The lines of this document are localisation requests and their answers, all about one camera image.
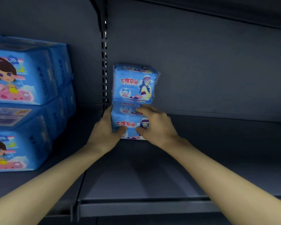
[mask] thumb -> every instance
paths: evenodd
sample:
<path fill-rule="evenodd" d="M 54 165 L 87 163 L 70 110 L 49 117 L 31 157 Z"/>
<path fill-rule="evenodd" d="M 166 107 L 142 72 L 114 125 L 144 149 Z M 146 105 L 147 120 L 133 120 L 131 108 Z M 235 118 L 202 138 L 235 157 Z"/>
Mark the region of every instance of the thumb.
<path fill-rule="evenodd" d="M 120 128 L 117 129 L 116 132 L 114 132 L 114 134 L 119 138 L 121 138 L 126 131 L 127 131 L 127 127 L 122 125 L 120 126 Z"/>
<path fill-rule="evenodd" d="M 140 135 L 142 135 L 144 138 L 146 138 L 146 132 L 148 131 L 147 129 L 145 129 L 143 127 L 136 127 L 135 131 L 137 133 L 139 133 Z"/>

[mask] finger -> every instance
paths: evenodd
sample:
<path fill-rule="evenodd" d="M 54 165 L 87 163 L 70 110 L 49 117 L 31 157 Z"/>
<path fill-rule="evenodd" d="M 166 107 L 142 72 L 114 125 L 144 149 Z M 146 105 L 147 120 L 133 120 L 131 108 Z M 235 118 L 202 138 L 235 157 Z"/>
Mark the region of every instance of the finger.
<path fill-rule="evenodd" d="M 153 114 L 153 111 L 146 107 L 138 107 L 138 108 L 136 108 L 136 111 L 138 111 L 139 113 L 142 113 L 147 118 L 150 118 Z"/>
<path fill-rule="evenodd" d="M 148 129 L 145 129 L 143 127 L 136 127 L 135 131 L 146 138 L 146 132 L 148 131 Z"/>
<path fill-rule="evenodd" d="M 112 105 L 110 105 L 104 112 L 103 114 L 103 117 L 106 117 L 106 118 L 111 118 L 111 110 L 112 110 Z"/>
<path fill-rule="evenodd" d="M 150 110 L 156 112 L 156 113 L 161 113 L 161 111 L 155 107 L 153 107 L 152 105 L 150 104 L 143 104 L 143 107 L 146 107 L 146 108 L 149 108 Z"/>
<path fill-rule="evenodd" d="M 113 134 L 115 134 L 118 138 L 121 138 L 126 131 L 127 131 L 127 127 L 122 125 Z"/>

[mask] right hand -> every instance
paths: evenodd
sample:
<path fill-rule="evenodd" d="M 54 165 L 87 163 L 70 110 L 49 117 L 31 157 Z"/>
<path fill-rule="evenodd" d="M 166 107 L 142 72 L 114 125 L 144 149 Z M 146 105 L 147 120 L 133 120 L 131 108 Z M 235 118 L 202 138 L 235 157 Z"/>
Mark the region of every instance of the right hand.
<path fill-rule="evenodd" d="M 178 136 L 169 116 L 149 104 L 136 109 L 145 115 L 149 120 L 149 128 L 137 127 L 136 132 L 143 136 L 150 143 L 166 150 L 173 144 L 186 140 Z"/>

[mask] gray back panel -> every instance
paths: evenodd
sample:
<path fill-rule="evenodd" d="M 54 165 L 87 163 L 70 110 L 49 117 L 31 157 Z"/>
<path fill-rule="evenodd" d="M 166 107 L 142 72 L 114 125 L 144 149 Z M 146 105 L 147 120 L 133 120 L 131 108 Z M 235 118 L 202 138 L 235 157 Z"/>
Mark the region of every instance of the gray back panel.
<path fill-rule="evenodd" d="M 156 107 L 281 121 L 281 30 L 135 0 L 108 0 L 108 17 L 109 73 L 116 62 L 156 68 Z"/>
<path fill-rule="evenodd" d="M 101 32 L 89 0 L 0 0 L 0 34 L 68 44 L 78 104 L 102 104 Z"/>

